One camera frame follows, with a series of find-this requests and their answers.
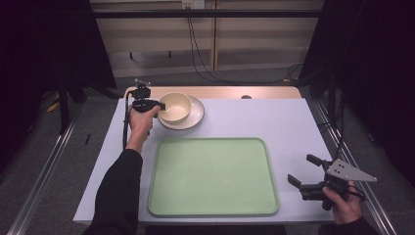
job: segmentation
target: person's arm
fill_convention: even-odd
[[[357,193],[354,182],[349,182],[349,191]],[[319,234],[336,235],[378,235],[378,232],[362,217],[360,198],[349,194],[346,200],[329,189],[323,188],[323,193],[334,202],[333,216],[335,224],[323,225]]]
[[[154,107],[144,114],[131,110],[130,138],[104,176],[95,200],[94,218],[83,234],[136,234],[143,165],[140,153],[159,109]]]

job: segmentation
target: person's hand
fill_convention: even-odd
[[[350,192],[357,193],[354,182],[348,183],[352,187],[348,187]],[[337,194],[335,191],[328,187],[323,188],[323,193],[334,202],[333,204],[333,216],[336,224],[350,223],[358,220],[362,216],[360,199],[354,195],[348,194],[346,200]]]
[[[153,117],[159,112],[160,106],[154,106],[146,113],[139,113],[131,109],[129,114],[129,125],[131,135],[125,149],[132,149],[141,153],[144,142],[147,140],[150,129],[153,128]]]

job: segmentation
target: light green tray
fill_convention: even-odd
[[[160,142],[149,196],[154,215],[265,215],[279,206],[265,144],[258,138]]]

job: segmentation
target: white plate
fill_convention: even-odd
[[[165,127],[171,129],[188,129],[198,124],[204,118],[205,107],[202,104],[202,102],[196,99],[195,97],[189,96],[189,98],[192,102],[192,110],[190,111],[189,116],[183,122],[178,124],[169,124],[161,118],[159,118],[160,123],[163,124]]]

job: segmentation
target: tray rim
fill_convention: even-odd
[[[188,212],[175,212],[175,213],[170,213],[170,212],[165,212],[165,213],[158,213],[158,212],[154,212],[151,209],[151,199],[152,199],[152,194],[153,194],[153,185],[154,185],[154,179],[155,179],[155,174],[156,174],[156,167],[157,167],[157,163],[158,163],[158,155],[159,155],[159,150],[161,147],[161,144],[167,142],[167,141],[175,141],[175,140],[192,140],[192,141],[203,141],[203,140],[255,140],[260,142],[261,146],[264,149],[265,152],[265,159],[267,162],[267,168],[268,168],[268,172],[270,174],[271,177],[271,183],[272,183],[272,194],[273,194],[273,198],[275,199],[275,207],[272,208],[272,210],[269,210],[267,212],[263,212],[263,211],[257,211],[257,212],[249,212],[249,213],[232,213],[232,212],[218,212],[218,213],[211,213],[211,212],[198,212],[198,213],[188,213]],[[154,161],[154,165],[153,165],[153,173],[152,173],[152,178],[151,178],[151,182],[150,182],[150,189],[149,189],[149,196],[148,196],[148,202],[147,202],[147,210],[154,216],[158,216],[158,217],[194,217],[194,216],[199,216],[199,217],[218,217],[218,216],[238,216],[238,217],[248,217],[248,216],[271,216],[273,214],[275,214],[279,207],[280,207],[280,200],[278,197],[278,193],[276,190],[276,184],[275,184],[275,177],[274,177],[274,172],[273,172],[273,168],[271,166],[271,162],[270,162],[270,158],[268,155],[268,150],[266,147],[266,143],[258,138],[258,137],[167,137],[167,138],[163,138],[159,144],[158,147],[156,149],[156,155],[155,155],[155,161]]]

